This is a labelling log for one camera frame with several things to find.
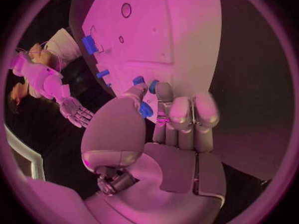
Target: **blue button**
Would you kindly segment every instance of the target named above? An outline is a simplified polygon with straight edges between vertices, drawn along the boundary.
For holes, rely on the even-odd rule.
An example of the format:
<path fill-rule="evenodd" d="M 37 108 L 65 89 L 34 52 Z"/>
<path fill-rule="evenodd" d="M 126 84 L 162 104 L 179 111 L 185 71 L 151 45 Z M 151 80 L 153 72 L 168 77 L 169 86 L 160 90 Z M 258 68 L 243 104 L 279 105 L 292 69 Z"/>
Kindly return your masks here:
<path fill-rule="evenodd" d="M 103 76 L 106 76 L 109 74 L 109 71 L 108 70 L 104 70 L 104 71 L 101 71 L 97 74 L 97 77 L 98 79 L 102 78 Z"/>
<path fill-rule="evenodd" d="M 89 55 L 95 53 L 98 51 L 94 39 L 91 37 L 91 35 L 86 36 L 82 39 L 82 42 L 88 52 Z"/>
<path fill-rule="evenodd" d="M 152 93 L 152 94 L 155 94 L 155 86 L 156 84 L 158 84 L 159 81 L 158 80 L 153 80 L 151 85 L 149 86 L 149 92 Z"/>
<path fill-rule="evenodd" d="M 145 80 L 142 76 L 137 76 L 135 79 L 133 79 L 134 86 L 140 83 L 145 83 Z"/>
<path fill-rule="evenodd" d="M 151 117 L 153 115 L 151 107 L 143 101 L 141 102 L 139 113 L 142 115 L 143 118 Z"/>

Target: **man's hair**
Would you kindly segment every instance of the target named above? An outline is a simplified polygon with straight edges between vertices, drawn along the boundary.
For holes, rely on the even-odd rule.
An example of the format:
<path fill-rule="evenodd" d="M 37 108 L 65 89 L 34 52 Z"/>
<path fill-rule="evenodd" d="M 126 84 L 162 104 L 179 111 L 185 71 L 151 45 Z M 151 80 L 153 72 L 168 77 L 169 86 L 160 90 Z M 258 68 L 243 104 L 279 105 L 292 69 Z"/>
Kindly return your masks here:
<path fill-rule="evenodd" d="M 11 92 L 9 92 L 7 96 L 7 104 L 10 109 L 10 111 L 14 114 L 20 114 L 21 113 L 21 108 L 19 105 L 16 104 L 16 100 L 11 98 Z"/>

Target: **person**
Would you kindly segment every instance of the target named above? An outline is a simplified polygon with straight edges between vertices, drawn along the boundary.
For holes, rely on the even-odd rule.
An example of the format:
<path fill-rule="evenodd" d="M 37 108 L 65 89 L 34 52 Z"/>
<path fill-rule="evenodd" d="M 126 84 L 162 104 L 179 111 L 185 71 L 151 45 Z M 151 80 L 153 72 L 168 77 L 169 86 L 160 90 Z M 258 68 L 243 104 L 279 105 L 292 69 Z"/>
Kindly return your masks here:
<path fill-rule="evenodd" d="M 74 40 L 69 28 L 58 30 L 54 36 L 42 44 L 35 43 L 28 52 L 32 62 L 48 66 L 61 72 L 71 61 L 81 56 L 80 49 Z M 21 101 L 26 96 L 40 98 L 42 95 L 36 91 L 24 77 L 24 83 L 18 82 L 8 95 L 8 107 L 15 113 L 21 112 Z"/>

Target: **man's ear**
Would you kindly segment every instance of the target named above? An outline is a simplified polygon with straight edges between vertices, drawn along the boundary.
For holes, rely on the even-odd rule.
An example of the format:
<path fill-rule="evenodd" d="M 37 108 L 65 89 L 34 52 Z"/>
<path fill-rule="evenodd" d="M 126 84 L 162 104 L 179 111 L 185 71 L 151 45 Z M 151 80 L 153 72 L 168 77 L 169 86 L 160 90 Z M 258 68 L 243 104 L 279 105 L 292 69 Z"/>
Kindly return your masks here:
<path fill-rule="evenodd" d="M 20 102 L 21 102 L 21 99 L 20 98 L 16 98 L 16 105 L 18 106 L 19 104 L 20 104 Z"/>

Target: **floor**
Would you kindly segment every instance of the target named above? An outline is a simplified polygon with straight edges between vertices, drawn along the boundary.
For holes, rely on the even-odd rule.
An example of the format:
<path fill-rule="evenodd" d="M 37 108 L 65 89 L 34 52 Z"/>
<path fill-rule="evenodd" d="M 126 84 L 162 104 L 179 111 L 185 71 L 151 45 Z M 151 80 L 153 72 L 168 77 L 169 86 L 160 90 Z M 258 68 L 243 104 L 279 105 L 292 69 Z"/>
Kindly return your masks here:
<path fill-rule="evenodd" d="M 19 46 L 29 49 L 33 43 L 46 41 L 56 30 L 67 27 L 70 1 L 51 1 L 35 18 Z M 113 98 L 95 81 L 82 58 L 72 62 L 63 71 L 63 75 L 64 82 L 70 84 L 73 96 L 91 111 L 96 111 Z M 9 74 L 7 92 L 17 80 L 18 78 Z M 80 140 L 84 129 L 78 129 L 64 119 L 58 106 L 51 101 L 27 98 L 26 103 L 25 113 L 15 116 L 6 109 L 5 119 L 8 127 L 24 143 L 42 155 L 46 180 L 74 189 L 83 199 L 93 195 L 98 190 L 96 176 L 86 170 L 80 157 Z M 147 141 L 150 141 L 152 131 L 153 124 L 147 122 Z M 227 200 L 216 224 L 227 223 L 262 192 L 259 179 L 228 165 L 224 165 L 224 170 Z M 16 203 L 14 206 L 16 210 L 19 209 Z"/>

